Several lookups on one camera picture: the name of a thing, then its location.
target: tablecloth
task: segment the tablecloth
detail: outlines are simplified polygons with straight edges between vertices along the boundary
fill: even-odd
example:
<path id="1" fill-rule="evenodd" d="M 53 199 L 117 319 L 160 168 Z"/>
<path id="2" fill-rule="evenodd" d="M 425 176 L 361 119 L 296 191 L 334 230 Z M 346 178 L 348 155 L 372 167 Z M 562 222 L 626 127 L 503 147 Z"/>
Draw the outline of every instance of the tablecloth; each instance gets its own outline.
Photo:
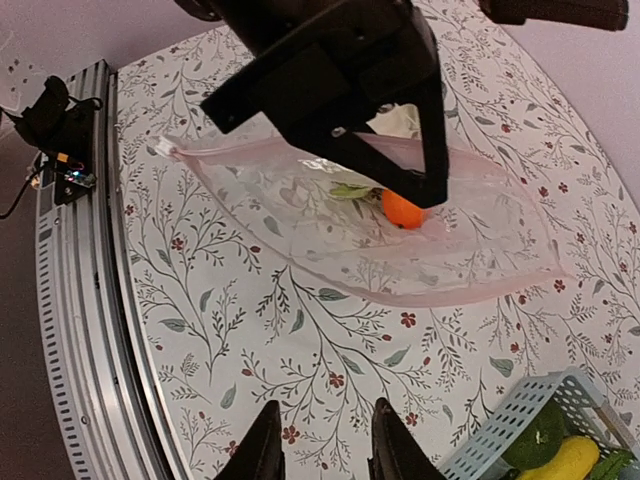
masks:
<path id="1" fill-rule="evenodd" d="M 636 207 L 575 110 L 500 27 L 470 1 L 417 4 L 439 40 L 449 126 L 529 189 L 570 275 L 420 310 L 323 286 L 229 225 L 183 165 L 149 146 L 154 135 L 195 139 L 213 129 L 199 102 L 250 61 L 237 38 L 220 27 L 123 68 L 118 134 L 133 281 L 149 361 L 193 478 L 215 477 L 269 399 L 281 404 L 290 478 L 366 478 L 379 396 L 442 464 L 520 378 L 569 365 L 640 436 Z"/>

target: bolt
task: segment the bolt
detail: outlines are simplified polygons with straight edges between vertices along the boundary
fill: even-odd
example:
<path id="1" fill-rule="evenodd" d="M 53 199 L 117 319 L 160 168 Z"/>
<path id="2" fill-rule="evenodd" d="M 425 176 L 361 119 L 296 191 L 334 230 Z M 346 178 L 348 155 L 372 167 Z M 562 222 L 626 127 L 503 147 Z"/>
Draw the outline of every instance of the bolt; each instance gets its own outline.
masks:
<path id="1" fill-rule="evenodd" d="M 343 127 L 338 127 L 338 128 L 334 128 L 333 130 L 331 130 L 331 136 L 333 138 L 341 137 L 345 133 L 347 133 L 347 130 L 345 128 L 343 128 Z"/>
<path id="2" fill-rule="evenodd" d="M 378 109 L 378 113 L 389 113 L 394 108 L 395 105 L 393 105 L 392 103 L 385 103 L 384 105 L 380 106 L 380 108 Z"/>

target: plastic basket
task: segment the plastic basket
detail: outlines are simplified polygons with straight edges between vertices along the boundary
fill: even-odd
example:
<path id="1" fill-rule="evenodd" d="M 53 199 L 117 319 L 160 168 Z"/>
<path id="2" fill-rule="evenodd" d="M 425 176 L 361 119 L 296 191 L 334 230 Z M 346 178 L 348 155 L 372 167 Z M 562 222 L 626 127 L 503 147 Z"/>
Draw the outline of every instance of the plastic basket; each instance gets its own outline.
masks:
<path id="1" fill-rule="evenodd" d="M 500 478 L 506 471 L 501 455 L 551 399 L 562 408 L 568 433 L 591 437 L 603 457 L 623 448 L 640 459 L 638 442 L 607 399 L 580 369 L 571 367 L 518 382 L 493 416 L 440 469 L 444 476 L 448 480 Z M 620 479 L 640 479 L 640 462 L 626 468 Z"/>

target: orange fruit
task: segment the orange fruit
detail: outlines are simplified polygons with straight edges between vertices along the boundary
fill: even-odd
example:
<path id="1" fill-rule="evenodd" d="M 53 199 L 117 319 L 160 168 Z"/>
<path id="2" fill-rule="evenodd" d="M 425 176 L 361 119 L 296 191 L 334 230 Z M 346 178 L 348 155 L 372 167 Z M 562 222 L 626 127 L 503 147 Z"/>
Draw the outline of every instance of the orange fruit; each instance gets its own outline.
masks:
<path id="1" fill-rule="evenodd" d="M 416 207 L 391 190 L 382 192 L 382 209 L 391 223 L 400 228 L 420 228 L 427 219 L 427 211 Z"/>

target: gray floor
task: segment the gray floor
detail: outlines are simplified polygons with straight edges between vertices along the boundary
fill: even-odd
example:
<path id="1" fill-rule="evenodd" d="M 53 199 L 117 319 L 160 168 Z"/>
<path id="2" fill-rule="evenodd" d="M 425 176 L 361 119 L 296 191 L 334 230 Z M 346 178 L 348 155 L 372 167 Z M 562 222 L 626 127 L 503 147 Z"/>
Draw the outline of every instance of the gray floor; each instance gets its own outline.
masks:
<path id="1" fill-rule="evenodd" d="M 0 142 L 0 211 L 22 185 L 33 152 Z M 53 410 L 35 284 L 35 191 L 0 222 L 0 479 L 73 479 Z"/>

